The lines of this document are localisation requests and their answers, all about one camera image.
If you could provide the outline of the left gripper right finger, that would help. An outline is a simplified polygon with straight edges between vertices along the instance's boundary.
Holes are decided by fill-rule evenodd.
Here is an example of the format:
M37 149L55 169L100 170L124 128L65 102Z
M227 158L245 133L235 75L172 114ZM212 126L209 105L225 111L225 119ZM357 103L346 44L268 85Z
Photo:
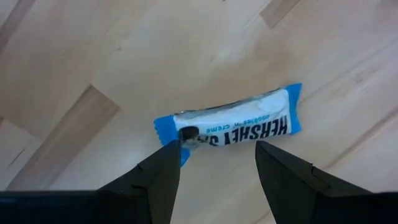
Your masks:
M256 143L255 160L277 223L354 223L363 211L356 197L372 194L265 141Z

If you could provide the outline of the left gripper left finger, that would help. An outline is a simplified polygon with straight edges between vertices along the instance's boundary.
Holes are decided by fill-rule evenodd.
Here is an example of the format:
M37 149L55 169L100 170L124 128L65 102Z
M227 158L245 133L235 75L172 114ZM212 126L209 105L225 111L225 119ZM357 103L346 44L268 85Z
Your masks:
M99 189L96 223L169 224L180 182L180 141L173 140Z

